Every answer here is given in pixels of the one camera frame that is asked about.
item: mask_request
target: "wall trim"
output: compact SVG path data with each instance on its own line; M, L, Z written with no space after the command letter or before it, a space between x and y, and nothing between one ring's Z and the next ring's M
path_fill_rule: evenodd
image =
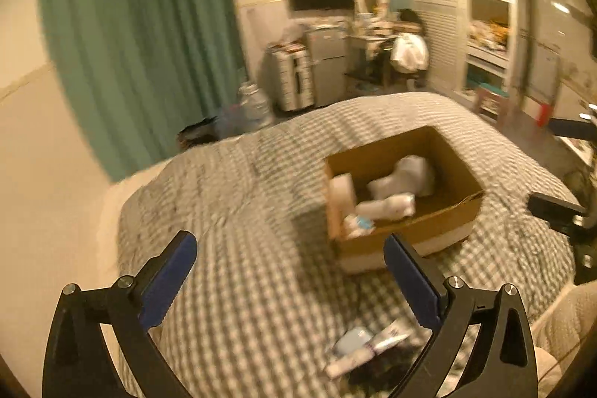
M8 96L13 95L13 93L15 93L20 88L24 87L25 85L28 85L29 83L32 83L33 81L40 78L41 75L43 75L53 69L56 69L56 67L54 66L54 64L52 62L44 63L39 68L34 69L34 71L29 72L28 74L26 74L20 78L17 78L17 80L14 80L13 83L9 84L8 86L1 87L0 88L0 103L2 103L2 101L4 101L4 99L7 98Z

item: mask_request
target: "louvered door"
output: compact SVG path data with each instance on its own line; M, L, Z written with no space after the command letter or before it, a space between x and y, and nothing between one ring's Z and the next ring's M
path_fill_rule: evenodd
M413 9L427 27L429 84L449 94L466 77L468 0L413 0Z

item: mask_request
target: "red object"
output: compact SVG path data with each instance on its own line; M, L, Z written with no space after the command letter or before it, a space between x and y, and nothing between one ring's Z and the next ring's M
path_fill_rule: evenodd
M537 118L537 125L539 127L544 127L549 119L551 118L551 105L549 104L541 104L541 112L539 112L539 116Z

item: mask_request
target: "white wardrobe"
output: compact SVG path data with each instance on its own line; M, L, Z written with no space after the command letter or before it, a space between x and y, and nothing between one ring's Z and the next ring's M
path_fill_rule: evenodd
M526 53L526 12L521 0L412 0L426 23L430 52L431 87L472 103L471 70L487 82L515 95ZM472 20L496 21L509 28L507 47L496 51L469 39Z

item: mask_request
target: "bed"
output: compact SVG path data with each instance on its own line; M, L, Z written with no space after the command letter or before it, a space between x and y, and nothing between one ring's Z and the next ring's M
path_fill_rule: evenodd
M322 161L423 125L440 130L486 190L469 238L430 257L444 275L479 288L514 283L531 323L545 319L570 290L574 263L565 237L525 212L530 191L575 201L556 177L443 96L345 101L193 148L126 181L106 203L101 267L111 277L138 272L180 229L198 239L195 267L152 335L192 396L370 393L347 391L323 376L333 343L354 325L373 332L394 320L405 331L417 325L389 274L349 278L335 263L326 238ZM115 209L137 187L122 207L117 240L106 244ZM405 345L417 350L426 337L413 332ZM474 337L467 335L453 376ZM121 365L125 385L138 394Z

